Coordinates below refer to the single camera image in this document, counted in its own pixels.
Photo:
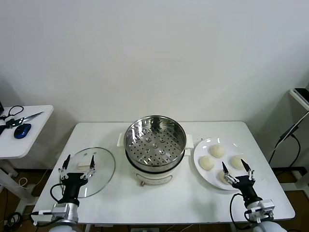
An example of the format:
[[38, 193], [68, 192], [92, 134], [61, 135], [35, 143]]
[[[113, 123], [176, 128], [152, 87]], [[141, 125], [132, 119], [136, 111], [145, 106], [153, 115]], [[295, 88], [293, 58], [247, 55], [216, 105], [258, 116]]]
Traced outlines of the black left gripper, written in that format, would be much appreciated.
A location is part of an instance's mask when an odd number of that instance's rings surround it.
[[59, 203], [80, 204], [78, 200], [80, 188], [88, 183], [88, 178], [92, 177], [96, 171], [94, 155], [91, 158], [90, 164], [84, 169], [84, 173], [68, 173], [68, 165], [70, 155], [65, 159], [61, 168], [58, 169], [59, 177], [62, 184], [65, 186], [63, 197]]

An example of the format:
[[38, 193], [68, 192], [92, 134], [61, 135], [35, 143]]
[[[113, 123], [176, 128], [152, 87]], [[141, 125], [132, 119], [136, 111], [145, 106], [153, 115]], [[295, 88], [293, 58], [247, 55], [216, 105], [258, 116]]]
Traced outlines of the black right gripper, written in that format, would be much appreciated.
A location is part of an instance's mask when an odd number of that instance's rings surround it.
[[248, 206], [254, 202], [261, 201], [262, 198], [256, 194], [253, 188], [253, 185], [255, 183], [254, 170], [252, 170], [250, 166], [243, 159], [241, 159], [241, 163], [244, 166], [248, 176], [247, 175], [237, 177], [232, 176], [229, 173], [226, 165], [222, 161], [224, 179], [228, 184], [232, 185], [233, 188], [240, 190], [244, 200], [244, 205]]

